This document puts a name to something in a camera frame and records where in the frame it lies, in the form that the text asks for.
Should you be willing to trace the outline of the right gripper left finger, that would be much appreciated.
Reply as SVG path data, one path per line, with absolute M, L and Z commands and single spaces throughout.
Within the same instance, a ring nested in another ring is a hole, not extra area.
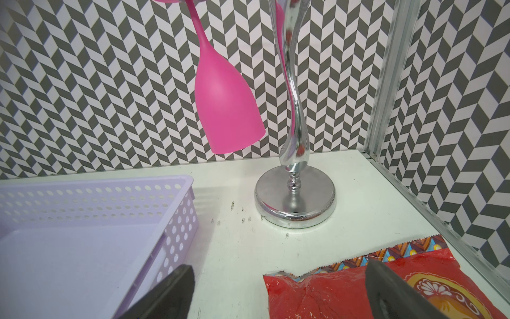
M 180 265 L 120 318 L 186 319 L 191 308 L 194 290 L 193 267 Z

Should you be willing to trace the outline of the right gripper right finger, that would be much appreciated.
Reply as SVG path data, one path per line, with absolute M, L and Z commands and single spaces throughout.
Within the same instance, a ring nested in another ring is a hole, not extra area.
M 365 289 L 374 318 L 446 318 L 381 261 L 367 263 Z

